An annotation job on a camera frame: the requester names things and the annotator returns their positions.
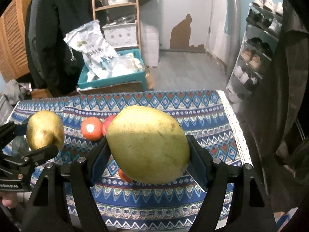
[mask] wooden floor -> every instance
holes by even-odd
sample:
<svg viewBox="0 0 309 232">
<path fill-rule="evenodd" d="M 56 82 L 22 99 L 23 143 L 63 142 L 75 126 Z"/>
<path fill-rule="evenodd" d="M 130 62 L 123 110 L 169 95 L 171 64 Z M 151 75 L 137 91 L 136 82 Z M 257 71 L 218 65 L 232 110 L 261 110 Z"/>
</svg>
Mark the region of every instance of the wooden floor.
<svg viewBox="0 0 309 232">
<path fill-rule="evenodd" d="M 160 52 L 159 65 L 150 68 L 154 90 L 224 90 L 224 66 L 203 53 Z"/>
</svg>

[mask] brown shoe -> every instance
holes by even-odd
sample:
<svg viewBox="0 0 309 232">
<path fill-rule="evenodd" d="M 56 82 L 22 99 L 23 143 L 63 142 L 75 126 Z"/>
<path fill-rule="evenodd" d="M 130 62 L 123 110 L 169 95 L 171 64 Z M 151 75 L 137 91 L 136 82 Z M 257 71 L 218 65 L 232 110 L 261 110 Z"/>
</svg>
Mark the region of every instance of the brown shoe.
<svg viewBox="0 0 309 232">
<path fill-rule="evenodd" d="M 241 53 L 240 57 L 242 58 L 242 60 L 243 60 L 244 62 L 248 63 L 248 62 L 251 60 L 251 57 L 252 57 L 252 52 L 251 52 L 251 50 L 245 49 L 245 50 Z"/>
<path fill-rule="evenodd" d="M 249 64 L 251 65 L 251 67 L 258 72 L 260 70 L 261 67 L 261 58 L 258 54 L 255 54 L 252 57 L 252 60 L 249 62 Z"/>
</svg>

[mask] louvered door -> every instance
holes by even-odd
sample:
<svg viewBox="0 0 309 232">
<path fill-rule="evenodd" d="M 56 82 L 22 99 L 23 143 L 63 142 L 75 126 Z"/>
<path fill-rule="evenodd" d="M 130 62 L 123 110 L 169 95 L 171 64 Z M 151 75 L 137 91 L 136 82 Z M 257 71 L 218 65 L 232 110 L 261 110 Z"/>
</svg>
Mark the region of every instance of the louvered door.
<svg viewBox="0 0 309 232">
<path fill-rule="evenodd" d="M 29 73 L 22 0 L 10 3 L 1 16 L 0 23 L 0 72 L 8 82 Z"/>
</svg>

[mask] yellow fruit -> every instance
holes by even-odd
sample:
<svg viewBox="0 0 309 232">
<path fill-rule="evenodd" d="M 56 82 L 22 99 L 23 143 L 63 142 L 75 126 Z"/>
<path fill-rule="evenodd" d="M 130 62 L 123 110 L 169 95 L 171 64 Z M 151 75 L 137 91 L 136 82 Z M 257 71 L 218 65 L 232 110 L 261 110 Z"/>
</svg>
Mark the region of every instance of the yellow fruit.
<svg viewBox="0 0 309 232">
<path fill-rule="evenodd" d="M 51 144 L 60 150 L 64 142 L 64 127 L 57 114 L 50 111 L 39 111 L 29 119 L 26 136 L 31 150 Z"/>
<path fill-rule="evenodd" d="M 138 105 L 123 109 L 109 125 L 106 138 L 118 166 L 138 182 L 173 181 L 190 160 L 183 129 L 157 109 Z"/>
</svg>

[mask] hand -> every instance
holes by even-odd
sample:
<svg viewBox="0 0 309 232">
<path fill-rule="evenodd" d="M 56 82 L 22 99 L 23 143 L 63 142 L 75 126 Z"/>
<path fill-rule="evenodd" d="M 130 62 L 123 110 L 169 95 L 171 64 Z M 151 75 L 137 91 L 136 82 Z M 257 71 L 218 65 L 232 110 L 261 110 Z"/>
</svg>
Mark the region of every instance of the hand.
<svg viewBox="0 0 309 232">
<path fill-rule="evenodd" d="M 0 192 L 0 197 L 2 197 L 2 204 L 5 207 L 9 209 L 17 207 L 18 200 L 16 192 Z"/>
</svg>

